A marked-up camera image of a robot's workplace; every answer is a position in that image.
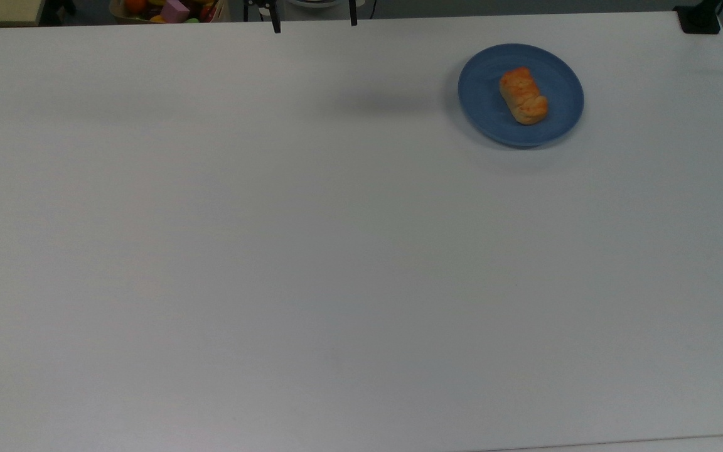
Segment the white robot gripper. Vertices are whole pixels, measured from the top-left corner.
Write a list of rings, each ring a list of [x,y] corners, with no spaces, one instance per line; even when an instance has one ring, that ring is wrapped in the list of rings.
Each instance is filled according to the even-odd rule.
[[[342,3],[341,0],[289,0],[294,6],[298,8],[333,8]],[[270,22],[272,23],[275,34],[281,34],[281,18],[279,17],[279,11],[276,0],[267,1],[267,11],[269,12]],[[358,25],[358,6],[356,6],[355,0],[349,0],[349,17],[351,26]]]

